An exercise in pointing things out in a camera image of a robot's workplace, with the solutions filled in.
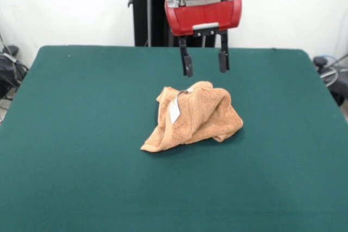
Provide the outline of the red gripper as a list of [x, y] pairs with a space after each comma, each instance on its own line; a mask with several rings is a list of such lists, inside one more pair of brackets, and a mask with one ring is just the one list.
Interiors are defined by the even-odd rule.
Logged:
[[[205, 29], [228, 30], [238, 27], [242, 14], [242, 0], [165, 0], [165, 13], [173, 35], [178, 36], [183, 75], [193, 76], [192, 59], [184, 35], [194, 35]], [[230, 70], [228, 33], [221, 37], [219, 68], [221, 73]]]

